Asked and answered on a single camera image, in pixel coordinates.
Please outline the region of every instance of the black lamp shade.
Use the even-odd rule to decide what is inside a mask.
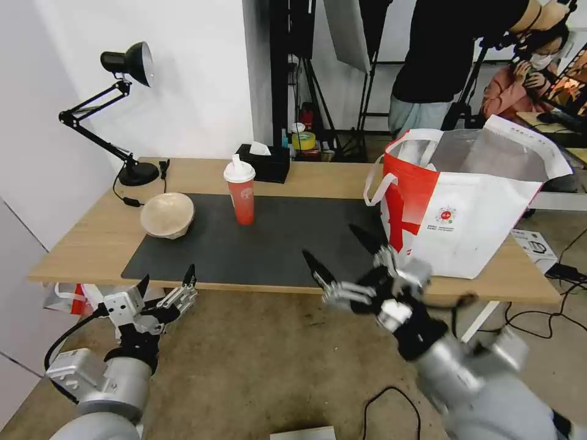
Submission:
[[[143,86],[153,83],[153,59],[146,42],[133,44],[126,53],[103,52],[100,62],[107,71],[128,73]]]

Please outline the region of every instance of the white cup lid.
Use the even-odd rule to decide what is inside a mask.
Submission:
[[[306,129],[306,126],[303,122],[294,122],[291,126],[292,133],[301,133]]]
[[[255,178],[255,168],[240,160],[239,155],[232,155],[232,162],[224,169],[224,179],[231,183],[244,183]]]

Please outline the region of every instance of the red cup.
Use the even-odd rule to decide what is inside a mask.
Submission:
[[[224,179],[228,182],[228,189],[231,192],[234,214],[241,225],[249,225],[255,220],[254,178],[254,168],[246,162],[241,162],[238,155],[232,157],[232,162],[224,170]]]
[[[243,183],[228,183],[231,191],[232,206],[239,224],[247,225],[255,220],[255,194],[253,181]]]

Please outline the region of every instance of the pink jacket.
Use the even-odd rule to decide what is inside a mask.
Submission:
[[[537,99],[548,89],[546,84],[538,90],[535,96],[529,96],[526,89],[514,82],[514,75],[510,66],[500,69],[489,85],[485,88],[481,112],[485,118],[492,114],[501,116],[512,122],[524,125],[522,119],[516,116],[518,112],[548,112],[552,107]]]

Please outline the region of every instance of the desk lamp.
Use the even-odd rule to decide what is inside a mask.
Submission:
[[[132,76],[143,86],[150,87],[152,85],[153,60],[149,46],[146,42],[141,42],[132,45],[125,53],[104,52],[100,56],[100,62],[102,63],[102,67],[111,72],[118,81],[103,92],[98,93],[96,96],[91,97],[74,108],[59,113],[59,121],[73,128],[79,134],[82,134],[124,162],[124,168],[120,170],[118,176],[121,184],[125,186],[145,185],[154,181],[159,176],[159,170],[155,165],[136,161],[131,152],[117,147],[110,142],[106,142],[83,127],[80,122],[128,96],[131,82],[126,78],[126,74]],[[89,106],[92,102],[115,90],[118,90],[120,95],[110,99],[106,103]]]

